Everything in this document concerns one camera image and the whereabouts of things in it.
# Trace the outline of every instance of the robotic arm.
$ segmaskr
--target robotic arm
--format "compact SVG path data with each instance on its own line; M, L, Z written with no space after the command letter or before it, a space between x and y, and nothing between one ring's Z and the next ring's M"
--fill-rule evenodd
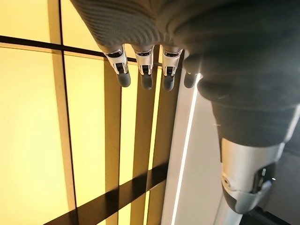
M130 85L123 44L132 45L145 89L153 46L163 45L163 86L171 90L182 49L185 86L211 101L218 125L222 188L237 213L269 190L300 116L300 7L297 0L71 0Z

